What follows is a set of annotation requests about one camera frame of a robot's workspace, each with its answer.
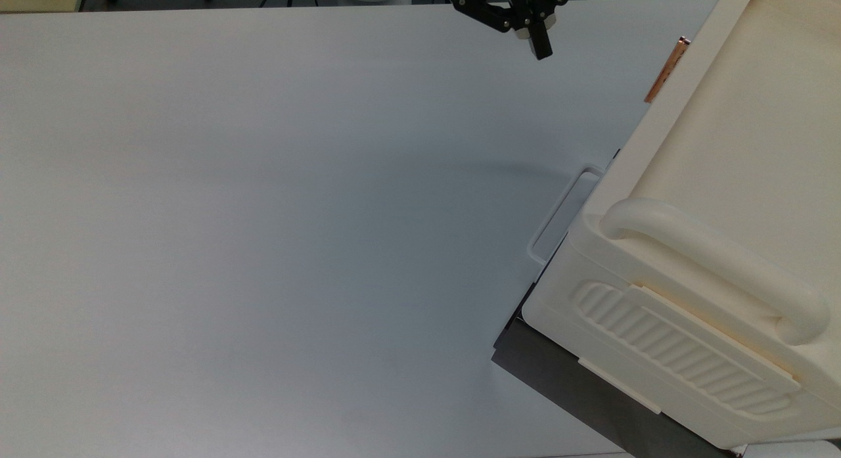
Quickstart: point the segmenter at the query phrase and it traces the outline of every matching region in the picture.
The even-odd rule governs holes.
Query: plastic storage box
[[[730,448],[841,425],[841,0],[719,0],[523,318]]]

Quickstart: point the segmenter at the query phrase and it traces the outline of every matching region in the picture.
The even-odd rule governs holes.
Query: white plastic handle
[[[829,325],[829,307],[811,285],[664,201],[625,198],[600,230],[614,240],[627,231],[652,237],[765,302],[780,312],[776,329],[786,344],[807,344]]]

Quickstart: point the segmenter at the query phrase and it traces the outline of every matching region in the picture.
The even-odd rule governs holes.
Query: curved handle
[[[829,307],[811,285],[664,201],[625,198],[599,227],[608,239],[652,237],[765,302],[782,315],[777,335],[787,344],[810,342],[829,325]]]
[[[576,186],[576,183],[578,183],[578,181],[581,180],[581,177],[583,177],[583,175],[586,173],[591,173],[594,176],[597,176],[599,179],[601,179],[601,177],[604,176],[604,170],[595,167],[591,164],[587,164],[580,168],[579,171],[576,173],[576,176],[572,177],[570,179],[570,182],[567,183],[567,186],[564,187],[564,190],[561,192],[561,196],[558,198],[558,201],[555,203],[555,206],[552,207],[552,212],[549,212],[549,216],[547,216],[546,219],[543,220],[543,223],[540,224],[540,228],[537,228],[537,233],[535,233],[535,235],[532,237],[532,240],[530,240],[528,243],[528,248],[526,249],[526,251],[528,251],[529,257],[535,261],[538,261],[538,263],[540,263],[543,266],[546,265],[547,260],[544,260],[544,258],[541,258],[537,254],[537,252],[534,252],[534,248],[535,246],[537,246],[537,240],[539,240],[540,237],[543,236],[544,233],[546,233],[546,229],[549,227],[549,224],[552,222],[552,219],[555,218],[556,215],[558,215],[558,211],[561,210],[562,204],[564,204],[564,201],[566,201],[567,197],[570,196],[570,193],[573,191],[573,188]]]

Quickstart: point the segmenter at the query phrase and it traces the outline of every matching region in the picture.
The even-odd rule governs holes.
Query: dark base
[[[576,356],[516,317],[493,362],[636,458],[733,458],[579,364]]]

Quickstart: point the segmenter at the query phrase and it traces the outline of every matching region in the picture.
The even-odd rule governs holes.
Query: white table
[[[714,1],[0,16],[0,455],[615,451],[491,345]]]

